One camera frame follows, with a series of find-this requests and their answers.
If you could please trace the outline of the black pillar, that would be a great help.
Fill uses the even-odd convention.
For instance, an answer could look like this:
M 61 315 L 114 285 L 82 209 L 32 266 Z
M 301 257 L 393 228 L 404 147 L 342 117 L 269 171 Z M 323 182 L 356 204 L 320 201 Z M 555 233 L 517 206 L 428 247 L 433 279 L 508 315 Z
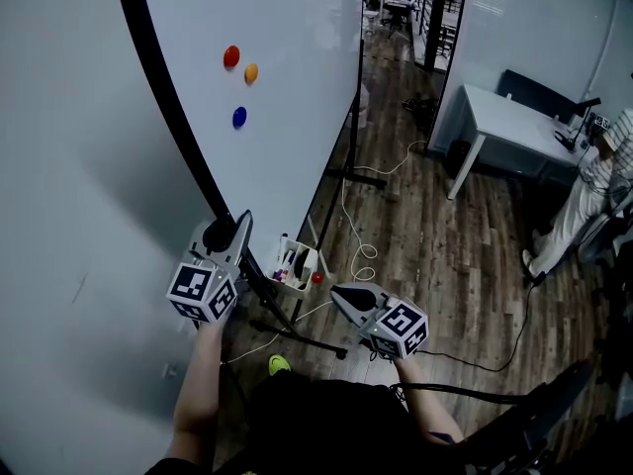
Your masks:
M 432 0 L 423 64 L 423 68 L 427 72 L 432 72 L 435 68 L 435 59 L 444 14 L 444 3 L 445 0 Z

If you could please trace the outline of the person's right forearm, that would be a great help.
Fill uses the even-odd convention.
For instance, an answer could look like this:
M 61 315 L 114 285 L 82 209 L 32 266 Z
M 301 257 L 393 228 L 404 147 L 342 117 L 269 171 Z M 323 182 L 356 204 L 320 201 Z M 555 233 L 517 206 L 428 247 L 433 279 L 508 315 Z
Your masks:
M 421 383 L 423 373 L 413 359 L 394 360 L 402 384 Z M 409 413 L 414 417 L 425 440 L 436 444 L 459 443 L 464 435 L 436 396 L 428 390 L 404 389 Z

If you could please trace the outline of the person's left forearm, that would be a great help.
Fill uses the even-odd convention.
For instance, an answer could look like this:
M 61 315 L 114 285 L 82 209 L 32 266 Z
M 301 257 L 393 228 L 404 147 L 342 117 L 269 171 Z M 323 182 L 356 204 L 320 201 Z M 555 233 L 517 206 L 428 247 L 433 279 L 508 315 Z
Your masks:
M 166 456 L 211 469 L 220 410 L 220 370 L 226 323 L 203 324 L 179 392 Z

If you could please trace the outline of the black object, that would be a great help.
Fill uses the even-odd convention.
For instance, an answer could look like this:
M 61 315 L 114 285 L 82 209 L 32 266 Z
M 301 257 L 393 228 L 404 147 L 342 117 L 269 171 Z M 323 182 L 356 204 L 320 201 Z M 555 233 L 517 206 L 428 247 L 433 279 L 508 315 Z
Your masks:
M 306 247 L 298 252 L 298 255 L 295 258 L 294 262 L 294 276 L 300 282 L 304 282 L 307 280 L 307 276 L 310 271 L 310 267 L 307 265 L 308 257 L 310 256 L 311 250 Z

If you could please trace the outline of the white marker caddy box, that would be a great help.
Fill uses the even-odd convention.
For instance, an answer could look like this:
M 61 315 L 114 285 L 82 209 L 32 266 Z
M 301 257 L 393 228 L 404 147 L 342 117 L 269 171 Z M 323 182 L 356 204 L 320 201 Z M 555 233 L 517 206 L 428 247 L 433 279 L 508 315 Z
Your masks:
M 317 251 L 305 245 L 299 241 L 295 241 L 288 238 L 289 255 L 287 263 L 283 271 L 278 270 L 278 254 L 279 254 L 280 240 L 276 249 L 271 255 L 271 259 L 265 269 L 265 276 L 272 283 L 273 287 L 282 294 L 295 297 L 298 299 L 304 299 L 312 288 L 312 275 L 317 270 L 318 253 Z M 298 255 L 298 252 L 303 248 L 308 247 L 311 252 L 308 257 L 307 265 L 310 267 L 307 280 L 300 282 L 294 276 L 294 262 Z

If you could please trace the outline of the person's black clothing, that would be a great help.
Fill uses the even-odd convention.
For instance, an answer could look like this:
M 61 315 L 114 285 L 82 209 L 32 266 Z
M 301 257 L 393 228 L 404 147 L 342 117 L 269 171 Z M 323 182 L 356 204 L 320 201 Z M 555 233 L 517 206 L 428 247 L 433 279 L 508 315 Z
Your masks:
M 445 445 L 425 440 L 384 385 L 280 371 L 253 390 L 237 455 L 208 469 L 166 452 L 144 475 L 426 475 L 447 468 Z

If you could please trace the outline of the black-framed rolling whiteboard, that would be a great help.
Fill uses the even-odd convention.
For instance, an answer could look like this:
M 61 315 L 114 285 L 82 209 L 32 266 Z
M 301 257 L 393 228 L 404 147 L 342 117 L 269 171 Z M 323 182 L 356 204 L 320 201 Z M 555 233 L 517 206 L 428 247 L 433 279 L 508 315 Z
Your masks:
M 357 125 L 363 0 L 120 1 L 162 116 L 222 223 L 214 253 L 250 210 L 238 277 L 277 318 L 275 333 L 299 339 L 265 269 L 282 234 L 298 241 L 340 133 Z M 226 69 L 231 45 L 240 61 Z M 247 119 L 235 129 L 239 106 Z

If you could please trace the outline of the white office desk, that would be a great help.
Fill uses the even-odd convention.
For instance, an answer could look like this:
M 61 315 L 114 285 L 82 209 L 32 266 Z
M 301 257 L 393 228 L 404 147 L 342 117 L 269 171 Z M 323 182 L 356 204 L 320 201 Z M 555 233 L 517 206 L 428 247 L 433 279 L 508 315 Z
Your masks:
M 568 151 L 556 140 L 566 127 L 531 108 L 494 92 L 466 84 L 465 96 L 476 136 L 447 195 L 454 200 L 487 141 L 509 144 L 567 167 L 584 166 L 596 156 L 593 146 Z

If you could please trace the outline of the grey office chair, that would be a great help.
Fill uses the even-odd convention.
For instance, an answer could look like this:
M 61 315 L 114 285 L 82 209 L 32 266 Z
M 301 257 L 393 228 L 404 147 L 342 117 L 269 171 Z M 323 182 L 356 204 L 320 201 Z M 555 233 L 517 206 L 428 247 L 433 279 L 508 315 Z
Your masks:
M 578 258 L 582 264 L 594 263 L 618 238 L 633 229 L 633 200 L 622 201 L 600 214 L 581 238 Z

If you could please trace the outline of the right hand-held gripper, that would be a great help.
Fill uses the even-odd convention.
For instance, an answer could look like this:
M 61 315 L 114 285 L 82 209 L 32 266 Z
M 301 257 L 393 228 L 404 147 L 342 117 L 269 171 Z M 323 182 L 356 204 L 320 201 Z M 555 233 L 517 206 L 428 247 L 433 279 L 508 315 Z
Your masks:
M 362 327 L 360 336 L 366 344 L 383 355 L 405 359 L 428 338 L 427 314 L 415 304 L 390 297 L 375 283 L 334 285 L 330 289 L 330 298 L 348 322 Z M 375 304 L 384 302 L 385 305 L 371 316 Z

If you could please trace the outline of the dark desk partition panel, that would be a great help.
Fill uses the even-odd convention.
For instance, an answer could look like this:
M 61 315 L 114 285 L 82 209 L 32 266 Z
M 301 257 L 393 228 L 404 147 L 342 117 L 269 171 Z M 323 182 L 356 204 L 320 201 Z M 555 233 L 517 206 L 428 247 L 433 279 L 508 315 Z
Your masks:
M 505 70 L 500 76 L 496 94 L 502 97 L 509 96 L 512 101 L 552 119 L 558 119 L 565 125 L 575 116 L 572 111 L 574 101 L 510 69 Z

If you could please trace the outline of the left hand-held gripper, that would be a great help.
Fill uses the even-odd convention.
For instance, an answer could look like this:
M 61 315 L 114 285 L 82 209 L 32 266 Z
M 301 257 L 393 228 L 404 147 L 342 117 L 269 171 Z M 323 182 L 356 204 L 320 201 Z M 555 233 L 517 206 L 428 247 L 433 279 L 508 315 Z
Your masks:
M 248 252 L 252 226 L 252 213 L 246 210 L 223 253 L 214 253 L 222 250 L 221 222 L 203 221 L 193 230 L 191 250 L 184 252 L 166 292 L 166 299 L 182 317 L 204 324 L 226 321 L 238 298 L 235 281 Z

